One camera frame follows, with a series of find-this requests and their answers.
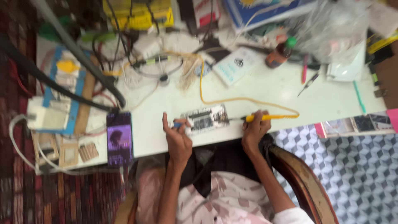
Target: wooden chair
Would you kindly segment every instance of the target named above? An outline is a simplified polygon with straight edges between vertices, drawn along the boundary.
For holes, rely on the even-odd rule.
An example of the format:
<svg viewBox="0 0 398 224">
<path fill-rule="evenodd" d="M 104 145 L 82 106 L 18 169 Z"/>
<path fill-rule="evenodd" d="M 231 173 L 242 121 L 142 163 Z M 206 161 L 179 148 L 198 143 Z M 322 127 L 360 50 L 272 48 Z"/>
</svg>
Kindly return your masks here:
<svg viewBox="0 0 398 224">
<path fill-rule="evenodd" d="M 311 168 L 303 160 L 277 146 L 270 149 L 269 158 L 272 166 L 289 182 L 300 207 L 307 212 L 315 224 L 339 223 L 327 193 Z M 128 224 L 135 223 L 137 199 L 136 196 L 129 214 Z"/>
</svg>

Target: yellow soldering iron handle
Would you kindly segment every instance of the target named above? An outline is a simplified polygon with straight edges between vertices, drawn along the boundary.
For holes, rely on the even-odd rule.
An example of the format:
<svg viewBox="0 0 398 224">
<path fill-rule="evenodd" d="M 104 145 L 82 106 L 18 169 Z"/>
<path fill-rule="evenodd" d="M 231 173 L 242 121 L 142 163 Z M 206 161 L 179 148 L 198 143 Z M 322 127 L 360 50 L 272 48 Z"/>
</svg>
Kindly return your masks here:
<svg viewBox="0 0 398 224">
<path fill-rule="evenodd" d="M 261 120 L 271 120 L 271 119 L 282 119 L 282 118 L 297 118 L 298 115 L 263 115 L 263 118 Z M 245 120 L 246 122 L 252 122 L 254 120 L 254 115 L 249 115 L 243 117 L 242 120 Z"/>
</svg>

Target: hand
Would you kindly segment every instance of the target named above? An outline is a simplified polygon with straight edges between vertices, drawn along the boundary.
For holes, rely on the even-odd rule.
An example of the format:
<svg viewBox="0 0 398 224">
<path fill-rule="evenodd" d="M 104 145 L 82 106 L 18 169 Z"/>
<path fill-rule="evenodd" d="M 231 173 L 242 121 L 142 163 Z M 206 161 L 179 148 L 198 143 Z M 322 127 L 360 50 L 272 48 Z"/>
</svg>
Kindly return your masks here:
<svg viewBox="0 0 398 224">
<path fill-rule="evenodd" d="M 263 115 L 269 114 L 268 111 L 258 110 L 254 113 L 254 120 L 250 123 L 245 122 L 243 124 L 243 131 L 245 132 L 242 138 L 243 150 L 246 154 L 251 157 L 259 153 L 258 144 L 261 138 L 271 128 L 271 121 L 262 121 Z"/>
<path fill-rule="evenodd" d="M 185 126 L 190 127 L 191 124 L 186 119 L 175 119 L 174 122 L 182 125 L 179 128 L 169 128 L 167 114 L 163 113 L 163 130 L 166 132 L 170 161 L 175 168 L 183 171 L 192 154 L 192 141 L 185 135 Z"/>
</svg>

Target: geometric tile floor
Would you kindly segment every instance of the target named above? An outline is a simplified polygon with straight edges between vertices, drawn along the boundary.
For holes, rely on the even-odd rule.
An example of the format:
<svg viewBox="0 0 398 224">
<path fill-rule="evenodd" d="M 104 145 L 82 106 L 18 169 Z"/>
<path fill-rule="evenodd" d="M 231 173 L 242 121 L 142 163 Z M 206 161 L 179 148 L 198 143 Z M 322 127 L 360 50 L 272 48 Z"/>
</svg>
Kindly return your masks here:
<svg viewBox="0 0 398 224">
<path fill-rule="evenodd" d="M 313 169 L 340 224 L 398 224 L 398 134 L 318 139 L 308 125 L 271 135 Z M 274 172 L 298 205 L 290 185 Z"/>
</svg>

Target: white table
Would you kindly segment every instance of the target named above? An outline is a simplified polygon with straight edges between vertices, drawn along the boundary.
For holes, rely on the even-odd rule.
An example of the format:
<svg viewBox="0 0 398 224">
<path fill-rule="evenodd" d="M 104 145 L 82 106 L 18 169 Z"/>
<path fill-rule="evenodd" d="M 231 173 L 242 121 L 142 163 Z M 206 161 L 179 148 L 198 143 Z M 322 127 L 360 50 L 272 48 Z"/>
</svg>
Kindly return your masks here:
<svg viewBox="0 0 398 224">
<path fill-rule="evenodd" d="M 196 46 L 186 46 L 186 49 L 179 50 L 189 52 L 188 50 L 192 48 L 195 49 Z M 252 75 L 242 78 L 230 88 L 226 88 L 215 73 L 209 73 L 203 78 L 203 97 L 207 101 L 212 101 L 246 96 L 277 103 L 300 112 L 300 117 L 297 119 L 272 120 L 270 132 L 362 114 L 352 83 L 330 82 L 326 81 L 324 75 L 320 75 L 312 86 L 297 97 L 304 87 L 300 82 L 302 66 L 284 63 L 279 68 L 269 69 L 265 64 L 260 64 L 253 68 L 253 71 Z M 204 105 L 200 100 L 198 78 L 186 92 L 177 88 L 180 75 L 181 71 L 170 76 L 168 86 L 159 87 L 152 96 L 132 111 L 133 150 L 136 158 L 168 150 L 162 129 L 163 112 L 167 112 L 169 122 L 171 122 L 174 118 L 180 117 L 183 112 L 210 106 Z M 308 70 L 307 80 L 313 75 L 314 72 Z M 127 100 L 126 108 L 131 108 L 138 103 L 156 85 L 155 80 L 144 80 L 144 83 L 144 86 L 136 90 L 128 89 L 122 81 L 117 84 Z M 373 94 L 376 89 L 370 75 L 363 75 L 363 80 L 358 82 L 358 86 L 368 113 L 386 110 L 383 99 L 375 98 Z M 269 110 L 270 114 L 289 114 L 278 108 L 247 101 L 227 102 L 225 107 L 229 117 L 241 117 L 258 109 Z M 91 113 L 87 131 L 105 122 L 105 113 L 96 109 L 92 109 Z M 242 122 L 232 121 L 228 127 L 192 136 L 192 141 L 193 146 L 196 147 L 242 136 Z M 96 144 L 100 156 L 89 164 L 83 163 L 79 158 L 78 165 L 73 168 L 107 163 L 106 134 L 95 138 L 83 138 L 79 143 L 90 141 Z"/>
</svg>

